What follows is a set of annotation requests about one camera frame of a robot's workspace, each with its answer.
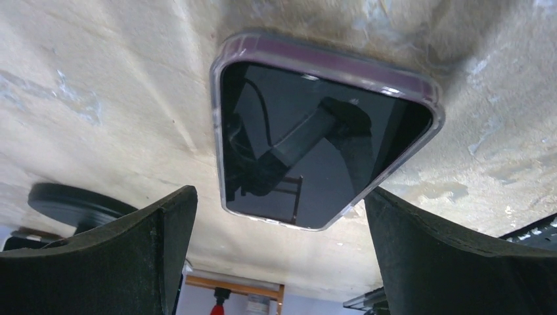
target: wooden shelf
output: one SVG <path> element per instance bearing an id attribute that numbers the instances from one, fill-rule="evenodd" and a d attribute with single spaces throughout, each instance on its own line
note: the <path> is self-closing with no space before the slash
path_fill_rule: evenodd
<path id="1" fill-rule="evenodd" d="M 222 287 L 223 289 L 230 290 L 232 293 L 241 295 L 257 294 L 264 297 L 269 297 L 271 298 L 271 300 L 277 302 L 277 315 L 280 315 L 282 312 L 282 303 L 284 301 L 284 285 L 282 284 L 279 286 L 278 291 L 273 291 L 270 289 L 262 289 L 260 287 L 252 287 L 250 285 L 242 285 L 196 276 L 187 276 L 185 283 L 187 285 L 193 285 L 194 287 L 204 287 L 206 289 L 215 289 L 216 287 Z"/>

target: cable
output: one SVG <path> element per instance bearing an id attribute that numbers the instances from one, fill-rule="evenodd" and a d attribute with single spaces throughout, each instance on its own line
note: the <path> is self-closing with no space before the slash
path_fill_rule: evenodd
<path id="1" fill-rule="evenodd" d="M 244 78 L 244 81 L 252 87 L 252 89 L 256 92 L 257 98 L 259 99 L 259 103 L 261 104 L 261 110 L 263 110 L 263 119 L 265 120 L 265 136 L 267 137 L 267 144 L 269 146 L 273 146 L 273 141 L 271 141 L 271 126 L 269 124 L 269 113 L 267 112 L 267 105 L 265 103 L 265 99 L 263 98 L 263 94 L 261 90 L 257 87 L 257 85 L 250 79 Z"/>

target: black screen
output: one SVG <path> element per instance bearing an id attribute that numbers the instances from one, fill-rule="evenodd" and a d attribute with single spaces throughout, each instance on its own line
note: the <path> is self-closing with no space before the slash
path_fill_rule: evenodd
<path id="1" fill-rule="evenodd" d="M 250 62 L 225 68 L 226 207 L 318 229 L 432 124 L 421 104 Z"/>

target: black round disc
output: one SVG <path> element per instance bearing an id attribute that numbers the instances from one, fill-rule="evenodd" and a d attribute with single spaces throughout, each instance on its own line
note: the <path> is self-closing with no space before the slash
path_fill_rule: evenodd
<path id="1" fill-rule="evenodd" d="M 51 183 L 34 185 L 27 203 L 56 221 L 88 228 L 104 225 L 137 210 L 96 192 Z"/>

